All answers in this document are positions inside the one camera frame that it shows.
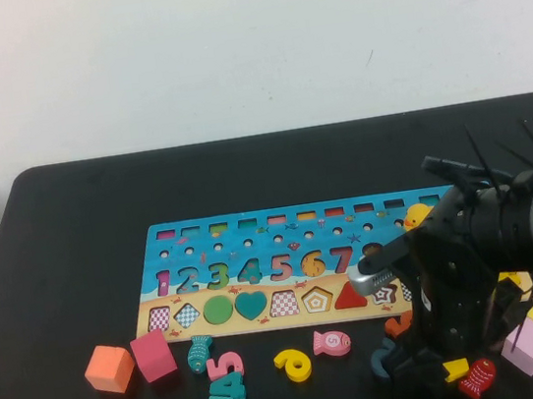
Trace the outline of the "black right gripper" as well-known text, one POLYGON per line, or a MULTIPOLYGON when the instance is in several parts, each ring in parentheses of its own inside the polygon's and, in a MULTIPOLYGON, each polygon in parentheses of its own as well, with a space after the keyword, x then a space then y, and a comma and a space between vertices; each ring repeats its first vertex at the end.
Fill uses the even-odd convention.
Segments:
MULTIPOLYGON (((470 212, 464 205, 459 189, 450 189, 405 235, 418 272, 412 289, 419 334, 426 346, 443 356, 443 363, 472 361, 483 346, 498 280, 475 251, 470 212)), ((443 382, 440 355, 401 355, 391 368, 393 382, 401 388, 443 382)))

